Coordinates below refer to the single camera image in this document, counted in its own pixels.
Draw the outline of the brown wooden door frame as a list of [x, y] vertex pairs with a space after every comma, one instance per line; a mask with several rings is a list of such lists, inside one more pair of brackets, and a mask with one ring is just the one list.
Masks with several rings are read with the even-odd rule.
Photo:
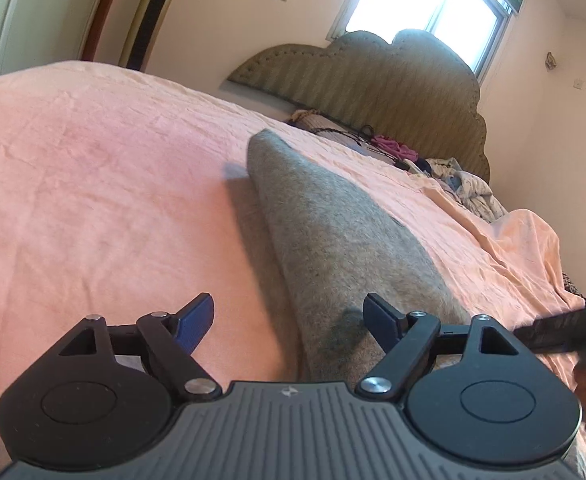
[[81, 52], [81, 59], [84, 62], [93, 62], [98, 50], [99, 42], [102, 36], [104, 25], [108, 14], [110, 13], [110, 7], [114, 0], [99, 0], [98, 5], [92, 16], [92, 21], [88, 29], [86, 40], [84, 40], [84, 49]]

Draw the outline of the bright window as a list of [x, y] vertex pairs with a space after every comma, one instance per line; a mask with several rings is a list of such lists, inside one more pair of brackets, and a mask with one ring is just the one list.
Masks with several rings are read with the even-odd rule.
[[371, 32], [390, 44], [403, 30], [421, 30], [452, 49], [482, 79], [512, 13], [507, 0], [344, 0], [328, 39]]

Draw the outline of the gold tower air conditioner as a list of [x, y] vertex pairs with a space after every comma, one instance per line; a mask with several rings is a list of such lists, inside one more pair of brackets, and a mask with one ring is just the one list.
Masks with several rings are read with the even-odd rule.
[[140, 0], [119, 57], [120, 67], [144, 72], [171, 1]]

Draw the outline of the grey knit garment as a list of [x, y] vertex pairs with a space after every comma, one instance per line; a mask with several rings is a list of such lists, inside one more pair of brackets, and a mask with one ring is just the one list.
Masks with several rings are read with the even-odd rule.
[[225, 169], [241, 240], [296, 379], [355, 386], [383, 356], [363, 322], [376, 292], [400, 312], [466, 325], [418, 238], [351, 181], [263, 130]]

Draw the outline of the pink bed sheet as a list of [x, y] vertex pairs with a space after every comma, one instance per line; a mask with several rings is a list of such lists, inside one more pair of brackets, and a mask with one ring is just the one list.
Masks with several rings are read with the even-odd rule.
[[[263, 130], [403, 223], [470, 314], [421, 310], [355, 386], [293, 376], [225, 169]], [[168, 316], [201, 292], [192, 354]], [[514, 336], [583, 307], [527, 210], [163, 79], [81, 62], [0, 77], [0, 479], [586, 479], [569, 353]]]

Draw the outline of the olive upholstered headboard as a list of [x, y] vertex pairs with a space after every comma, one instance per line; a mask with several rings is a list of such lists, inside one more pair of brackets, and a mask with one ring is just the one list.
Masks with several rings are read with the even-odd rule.
[[325, 48], [280, 44], [249, 58], [228, 79], [351, 130], [368, 128], [424, 158], [453, 157], [464, 170], [491, 177], [478, 78], [423, 30], [403, 30], [391, 42], [348, 32]]

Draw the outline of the pile of mixed clothes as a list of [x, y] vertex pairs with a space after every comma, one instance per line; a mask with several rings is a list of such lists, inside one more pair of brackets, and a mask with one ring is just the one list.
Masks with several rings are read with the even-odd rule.
[[463, 170], [456, 158], [418, 158], [415, 162], [400, 158], [395, 160], [394, 166], [409, 174], [434, 179], [455, 202], [488, 223], [507, 214], [488, 183]]

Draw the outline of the magenta cloth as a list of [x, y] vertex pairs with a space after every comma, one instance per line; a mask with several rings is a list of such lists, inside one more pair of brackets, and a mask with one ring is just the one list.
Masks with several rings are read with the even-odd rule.
[[398, 141], [389, 138], [388, 136], [374, 136], [371, 143], [377, 148], [380, 148], [386, 154], [395, 158], [407, 159], [416, 162], [419, 159], [419, 153], [409, 148], [406, 144], [401, 144]]

